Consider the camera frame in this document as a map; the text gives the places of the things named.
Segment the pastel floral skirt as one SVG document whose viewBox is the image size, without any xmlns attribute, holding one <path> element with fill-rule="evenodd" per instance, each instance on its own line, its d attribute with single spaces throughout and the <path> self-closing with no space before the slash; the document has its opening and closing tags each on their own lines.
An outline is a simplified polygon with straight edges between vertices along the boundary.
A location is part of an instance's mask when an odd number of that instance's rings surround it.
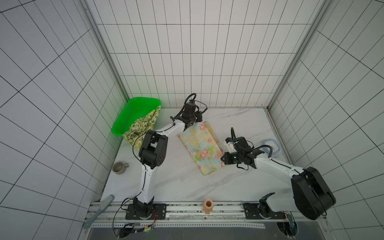
<svg viewBox="0 0 384 240">
<path fill-rule="evenodd" d="M 178 134 L 201 173 L 206 176 L 225 166 L 222 144 L 209 122 L 196 123 Z"/>
</svg>

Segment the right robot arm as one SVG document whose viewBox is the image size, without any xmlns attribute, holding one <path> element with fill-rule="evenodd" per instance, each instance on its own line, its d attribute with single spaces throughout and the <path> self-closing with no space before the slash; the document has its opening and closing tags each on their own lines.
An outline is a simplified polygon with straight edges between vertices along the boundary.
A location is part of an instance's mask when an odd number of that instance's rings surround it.
<svg viewBox="0 0 384 240">
<path fill-rule="evenodd" d="M 303 169 L 276 160 L 272 146 L 251 147 L 244 137 L 226 138 L 225 144 L 228 151 L 221 158 L 225 165 L 239 168 L 245 164 L 267 172 L 289 186 L 280 193 L 271 192 L 259 200 L 257 211 L 262 218 L 270 219 L 279 212 L 299 212 L 310 220 L 316 220 L 336 204 L 335 196 L 317 169 Z"/>
</svg>

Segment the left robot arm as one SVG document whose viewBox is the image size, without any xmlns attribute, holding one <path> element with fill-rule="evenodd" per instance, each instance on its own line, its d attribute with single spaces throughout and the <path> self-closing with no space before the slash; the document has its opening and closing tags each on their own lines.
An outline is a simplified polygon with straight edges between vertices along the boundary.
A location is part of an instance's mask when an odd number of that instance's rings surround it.
<svg viewBox="0 0 384 240">
<path fill-rule="evenodd" d="M 181 111 L 171 117 L 172 123 L 160 130 L 153 130 L 159 116 L 160 108 L 149 112 L 146 116 L 137 119 L 131 126 L 128 137 L 135 137 L 133 148 L 140 144 L 137 159 L 142 164 L 141 188 L 137 196 L 133 198 L 135 214 L 142 219 L 153 215 L 154 184 L 158 167 L 166 159 L 168 139 L 174 137 L 194 123 L 202 121 L 202 111 L 195 100 L 185 101 Z"/>
</svg>

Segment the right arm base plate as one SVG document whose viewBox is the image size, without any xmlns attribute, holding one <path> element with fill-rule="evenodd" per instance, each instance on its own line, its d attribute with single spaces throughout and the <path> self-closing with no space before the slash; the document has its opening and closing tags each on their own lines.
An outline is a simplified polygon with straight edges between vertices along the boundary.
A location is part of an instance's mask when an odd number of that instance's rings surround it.
<svg viewBox="0 0 384 240">
<path fill-rule="evenodd" d="M 264 203 L 244 203 L 243 208 L 247 220 L 285 220 L 286 215 L 281 212 L 273 212 Z"/>
</svg>

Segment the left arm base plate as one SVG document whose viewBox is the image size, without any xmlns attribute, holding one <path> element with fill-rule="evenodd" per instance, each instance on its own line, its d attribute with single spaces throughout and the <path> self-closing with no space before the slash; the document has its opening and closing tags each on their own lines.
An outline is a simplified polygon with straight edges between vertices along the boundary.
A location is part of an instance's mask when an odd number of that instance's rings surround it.
<svg viewBox="0 0 384 240">
<path fill-rule="evenodd" d="M 156 217 L 157 220 L 164 220 L 166 218 L 166 213 L 167 213 L 167 204 L 153 204 L 153 212 L 155 212 L 156 215 L 151 213 L 148 217 L 145 217 L 144 215 L 140 214 L 136 210 L 134 204 L 129 204 L 125 219 L 126 220 L 154 220 Z"/>
</svg>

